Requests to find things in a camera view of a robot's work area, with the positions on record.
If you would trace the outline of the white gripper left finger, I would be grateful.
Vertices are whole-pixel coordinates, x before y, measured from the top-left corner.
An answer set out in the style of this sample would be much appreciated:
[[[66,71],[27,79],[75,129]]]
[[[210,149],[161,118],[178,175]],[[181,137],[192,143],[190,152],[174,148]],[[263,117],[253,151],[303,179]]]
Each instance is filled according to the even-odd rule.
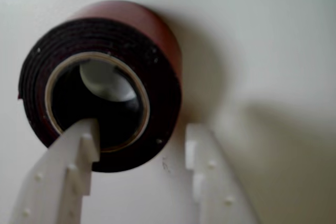
[[[26,175],[9,223],[80,223],[92,165],[99,160],[97,120],[73,124]]]

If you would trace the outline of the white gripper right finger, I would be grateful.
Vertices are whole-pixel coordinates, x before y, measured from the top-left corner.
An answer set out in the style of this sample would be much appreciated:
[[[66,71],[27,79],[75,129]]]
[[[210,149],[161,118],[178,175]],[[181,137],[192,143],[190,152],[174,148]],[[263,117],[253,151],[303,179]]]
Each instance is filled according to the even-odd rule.
[[[186,127],[185,167],[193,173],[200,223],[260,223],[219,141],[202,124]]]

